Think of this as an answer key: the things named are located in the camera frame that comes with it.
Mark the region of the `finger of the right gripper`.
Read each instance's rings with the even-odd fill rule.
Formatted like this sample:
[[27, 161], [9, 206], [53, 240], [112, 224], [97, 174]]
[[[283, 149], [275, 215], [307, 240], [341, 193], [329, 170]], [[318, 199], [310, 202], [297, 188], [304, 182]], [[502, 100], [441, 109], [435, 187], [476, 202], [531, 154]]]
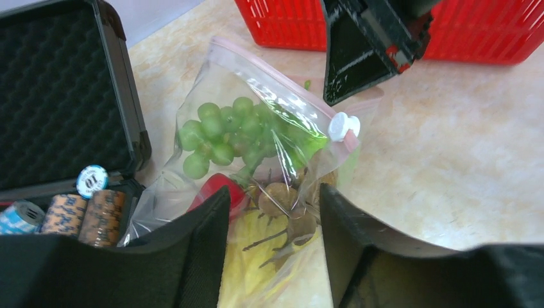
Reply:
[[433, 6], [433, 1], [323, 1], [324, 101], [332, 107], [421, 59], [430, 42]]

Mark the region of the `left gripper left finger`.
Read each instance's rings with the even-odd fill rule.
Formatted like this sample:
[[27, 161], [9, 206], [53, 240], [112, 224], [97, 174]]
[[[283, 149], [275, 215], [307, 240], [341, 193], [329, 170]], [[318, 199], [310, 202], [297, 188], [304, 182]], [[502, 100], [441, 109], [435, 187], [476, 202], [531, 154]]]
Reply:
[[230, 195], [118, 248], [63, 235], [1, 238], [2, 307], [215, 307]]

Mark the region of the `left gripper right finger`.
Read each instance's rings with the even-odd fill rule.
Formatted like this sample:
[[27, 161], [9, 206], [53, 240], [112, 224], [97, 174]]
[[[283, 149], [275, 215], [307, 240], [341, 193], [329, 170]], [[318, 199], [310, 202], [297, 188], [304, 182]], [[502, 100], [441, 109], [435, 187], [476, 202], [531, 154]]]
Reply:
[[542, 307], [543, 245], [465, 251], [411, 237], [330, 185], [320, 211], [334, 307]]

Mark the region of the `yellow toy cabbage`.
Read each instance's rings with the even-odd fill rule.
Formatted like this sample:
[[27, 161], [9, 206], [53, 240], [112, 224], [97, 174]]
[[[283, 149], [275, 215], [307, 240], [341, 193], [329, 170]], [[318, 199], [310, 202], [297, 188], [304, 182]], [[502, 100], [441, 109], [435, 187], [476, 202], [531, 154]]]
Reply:
[[250, 209], [230, 225], [218, 307], [270, 307], [293, 286], [321, 228], [312, 214], [291, 221]]

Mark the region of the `brown toy grape bunch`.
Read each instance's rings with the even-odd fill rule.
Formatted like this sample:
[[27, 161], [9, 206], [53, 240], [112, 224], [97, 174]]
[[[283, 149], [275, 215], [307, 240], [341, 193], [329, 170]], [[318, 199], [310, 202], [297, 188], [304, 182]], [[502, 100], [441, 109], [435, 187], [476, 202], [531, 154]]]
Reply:
[[281, 182], [271, 178], [259, 181], [242, 171], [235, 174], [234, 180], [244, 189], [247, 201], [235, 219], [250, 209], [257, 209], [273, 218], [287, 216], [291, 221], [312, 214], [319, 225], [319, 187], [321, 184], [336, 186], [338, 172], [331, 171], [318, 179], [312, 176], [308, 169], [298, 173], [292, 182]]

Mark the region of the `green toy grape bunch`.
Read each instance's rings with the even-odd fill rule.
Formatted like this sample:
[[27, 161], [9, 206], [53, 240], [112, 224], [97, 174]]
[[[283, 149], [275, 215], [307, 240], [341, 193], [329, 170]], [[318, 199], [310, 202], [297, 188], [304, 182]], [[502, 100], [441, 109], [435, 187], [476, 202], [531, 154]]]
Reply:
[[294, 180], [328, 137], [277, 103], [241, 96], [230, 106], [200, 104], [196, 118], [179, 124], [176, 141], [187, 153], [182, 170], [191, 180], [207, 177], [211, 167], [233, 180], [241, 171], [256, 180], [276, 175]]

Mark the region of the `clear zip top bag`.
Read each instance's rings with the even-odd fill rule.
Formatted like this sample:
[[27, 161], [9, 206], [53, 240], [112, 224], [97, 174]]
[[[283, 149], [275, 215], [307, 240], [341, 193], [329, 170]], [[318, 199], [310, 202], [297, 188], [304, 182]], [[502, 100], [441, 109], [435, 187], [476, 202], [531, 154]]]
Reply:
[[120, 244], [231, 196], [218, 307], [331, 307], [319, 187], [352, 181], [382, 91], [331, 107], [320, 79], [289, 78], [224, 38], [176, 113], [171, 158]]

